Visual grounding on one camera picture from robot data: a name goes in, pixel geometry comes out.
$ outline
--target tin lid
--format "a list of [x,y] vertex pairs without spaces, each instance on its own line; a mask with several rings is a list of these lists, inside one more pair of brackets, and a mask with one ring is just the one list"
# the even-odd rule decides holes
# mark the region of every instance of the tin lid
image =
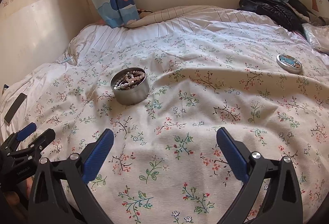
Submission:
[[276,62],[290,73],[299,74],[303,70],[302,64],[296,58],[287,54],[279,54],[276,57]]

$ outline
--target floral bedsheet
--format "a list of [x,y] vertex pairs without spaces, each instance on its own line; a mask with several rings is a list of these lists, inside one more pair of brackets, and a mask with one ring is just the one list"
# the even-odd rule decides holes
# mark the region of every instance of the floral bedsheet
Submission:
[[[240,14],[248,18],[234,23]],[[209,15],[198,24],[195,16],[170,20],[173,28],[181,25],[179,32],[88,50],[26,112],[22,126],[38,126],[31,139],[55,130],[42,153],[52,161],[113,130],[114,146],[88,186],[114,223],[217,223],[241,188],[216,144],[221,126],[265,158],[291,158],[304,221],[328,193],[326,67],[303,38],[257,24],[256,14],[218,9]],[[282,53],[301,61],[303,73],[279,67]],[[145,69],[151,85],[149,96],[133,106],[119,104],[109,86],[128,67]],[[268,183],[248,219],[256,216]],[[70,187],[63,186],[72,201]]]

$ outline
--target smartphone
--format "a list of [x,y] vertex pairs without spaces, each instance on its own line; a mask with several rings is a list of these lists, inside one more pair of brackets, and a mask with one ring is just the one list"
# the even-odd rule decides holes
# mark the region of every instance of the smartphone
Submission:
[[19,109],[19,107],[21,106],[21,104],[24,102],[24,100],[26,99],[26,95],[24,93],[21,93],[16,100],[14,101],[14,103],[11,105],[11,107],[9,108],[7,114],[5,115],[5,121],[7,122],[7,124],[10,124],[10,121],[13,119],[15,113],[17,112],[17,110]]

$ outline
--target bed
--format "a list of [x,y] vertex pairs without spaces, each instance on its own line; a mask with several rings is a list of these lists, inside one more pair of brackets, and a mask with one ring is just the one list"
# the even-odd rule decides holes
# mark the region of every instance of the bed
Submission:
[[[285,53],[303,64],[300,75],[277,65]],[[109,82],[129,67],[146,71],[151,92],[123,106]],[[7,125],[4,116],[21,92],[27,99]],[[114,146],[88,186],[118,224],[217,223],[241,188],[216,144],[223,126],[265,158],[291,158],[306,222],[329,191],[328,108],[328,70],[301,35],[254,13],[187,6],[150,14],[129,29],[85,27],[56,63],[5,91],[0,124],[2,139],[37,124],[22,147],[54,129],[56,139],[42,153],[51,161],[113,130]]]

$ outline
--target pearl bracelet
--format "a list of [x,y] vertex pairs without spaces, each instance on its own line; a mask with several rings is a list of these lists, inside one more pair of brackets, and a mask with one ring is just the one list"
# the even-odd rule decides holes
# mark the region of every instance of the pearl bracelet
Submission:
[[114,89],[125,91],[134,88],[142,82],[144,77],[145,73],[142,71],[129,71],[116,82]]

